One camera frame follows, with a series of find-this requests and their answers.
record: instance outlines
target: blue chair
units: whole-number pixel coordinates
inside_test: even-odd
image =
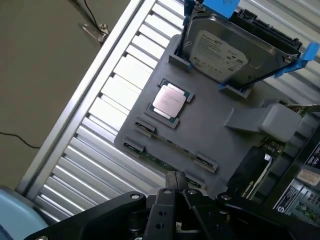
[[[33,203],[17,192],[0,187],[0,240],[23,240],[48,227]]]

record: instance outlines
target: corrugated metal panel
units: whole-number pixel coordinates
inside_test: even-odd
[[[312,4],[316,2],[240,2],[285,34],[300,38],[304,47],[309,41],[320,42],[319,2],[316,9]],[[62,120],[57,122],[17,189],[34,200],[50,222],[127,191],[147,193],[165,184],[163,173],[118,151],[113,142],[170,38],[181,32],[183,12],[183,6],[174,0],[132,0],[129,4],[83,78],[79,86],[81,97],[75,93],[77,98],[72,98],[65,110],[72,111],[62,113]],[[266,81],[297,103],[318,103],[319,59],[306,69]],[[95,76],[99,64],[102,67]],[[306,119],[311,129],[319,122],[314,115]],[[36,173],[32,182],[31,173]]]

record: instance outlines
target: gray floor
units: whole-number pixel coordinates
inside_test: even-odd
[[[67,0],[27,2],[0,2],[0,132],[41,146],[100,46]],[[87,2],[112,29],[129,0]],[[0,185],[15,188],[37,151],[0,135]]]

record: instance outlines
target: blue drive bracket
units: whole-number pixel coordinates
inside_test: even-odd
[[[313,61],[319,51],[320,44],[316,42],[310,42],[308,47],[306,48],[304,54],[297,59],[296,61],[292,62],[285,68],[279,70],[275,73],[274,78],[279,78],[285,73],[290,73],[299,69],[303,69],[307,66],[308,62]]]
[[[240,0],[204,0],[202,5],[229,19]]]

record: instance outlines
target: hard drive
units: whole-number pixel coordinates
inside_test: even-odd
[[[182,56],[203,74],[234,88],[274,75],[301,54],[297,38],[239,7],[226,19],[196,5],[185,27]]]

